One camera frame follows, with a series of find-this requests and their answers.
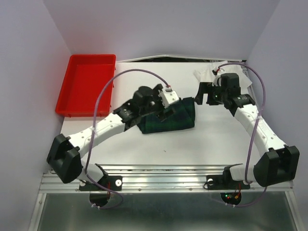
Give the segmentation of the green plaid skirt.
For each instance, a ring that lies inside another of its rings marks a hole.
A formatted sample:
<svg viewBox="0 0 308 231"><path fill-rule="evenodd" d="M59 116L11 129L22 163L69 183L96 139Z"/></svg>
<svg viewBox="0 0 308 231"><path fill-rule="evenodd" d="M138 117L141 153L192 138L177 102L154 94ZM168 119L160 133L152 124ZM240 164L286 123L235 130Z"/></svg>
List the green plaid skirt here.
<svg viewBox="0 0 308 231"><path fill-rule="evenodd" d="M161 132L171 132L194 128L195 126L195 104L192 97L180 99L172 105L174 114L164 121L154 115L147 115L141 119L137 125L142 134L153 134Z"/></svg>

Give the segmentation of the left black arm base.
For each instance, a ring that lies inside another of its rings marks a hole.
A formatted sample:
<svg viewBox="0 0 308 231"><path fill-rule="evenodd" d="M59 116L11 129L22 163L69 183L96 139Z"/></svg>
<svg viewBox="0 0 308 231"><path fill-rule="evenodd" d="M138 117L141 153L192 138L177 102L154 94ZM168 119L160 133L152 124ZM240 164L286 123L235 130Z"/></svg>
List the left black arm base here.
<svg viewBox="0 0 308 231"><path fill-rule="evenodd" d="M122 205L123 195L120 193L123 185L123 177L120 175L109 175L100 165L96 164L99 169L99 180L93 183L87 175L82 172L78 177L79 190L90 192L89 202L91 207L98 210L112 209Z"/></svg>

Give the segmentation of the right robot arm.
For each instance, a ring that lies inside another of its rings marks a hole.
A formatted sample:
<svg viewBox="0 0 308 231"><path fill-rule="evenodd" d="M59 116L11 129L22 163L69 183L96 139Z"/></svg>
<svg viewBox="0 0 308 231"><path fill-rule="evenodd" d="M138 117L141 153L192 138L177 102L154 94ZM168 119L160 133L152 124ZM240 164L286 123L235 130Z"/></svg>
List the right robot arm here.
<svg viewBox="0 0 308 231"><path fill-rule="evenodd" d="M260 159L252 167L235 164L227 166L219 182L232 188L238 182L258 183L261 187L292 181L295 178L299 150L282 141L260 115L255 101L249 94L241 92L239 76L236 73L219 74L212 82L201 81L194 101L202 105L223 105L244 127L251 137L251 145L257 147Z"/></svg>

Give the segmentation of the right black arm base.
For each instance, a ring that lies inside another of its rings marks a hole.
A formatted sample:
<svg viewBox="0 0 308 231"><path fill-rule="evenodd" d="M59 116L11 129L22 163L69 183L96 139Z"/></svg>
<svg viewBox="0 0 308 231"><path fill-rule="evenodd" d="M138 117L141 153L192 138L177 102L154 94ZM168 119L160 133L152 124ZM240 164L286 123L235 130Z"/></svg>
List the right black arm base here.
<svg viewBox="0 0 308 231"><path fill-rule="evenodd" d="M233 190L232 192L221 192L220 197L226 206L237 207L242 199L242 190L249 190L250 185L246 185L242 180L234 180L231 177L231 167L236 165L226 166L221 174L207 175L206 181L203 184L205 190Z"/></svg>

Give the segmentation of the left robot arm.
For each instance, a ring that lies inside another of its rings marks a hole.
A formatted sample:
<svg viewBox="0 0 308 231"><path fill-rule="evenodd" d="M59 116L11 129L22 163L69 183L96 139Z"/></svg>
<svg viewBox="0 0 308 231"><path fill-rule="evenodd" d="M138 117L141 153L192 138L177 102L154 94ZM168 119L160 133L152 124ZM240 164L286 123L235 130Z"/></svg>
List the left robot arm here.
<svg viewBox="0 0 308 231"><path fill-rule="evenodd" d="M155 115L164 121L174 113L171 106L179 101L171 87L156 85L153 89L141 86L131 99L123 103L95 125L78 133L57 135L52 142L47 163L63 183L87 180L101 190L107 185L107 177L97 165L82 160L84 155L108 138L138 125L147 115Z"/></svg>

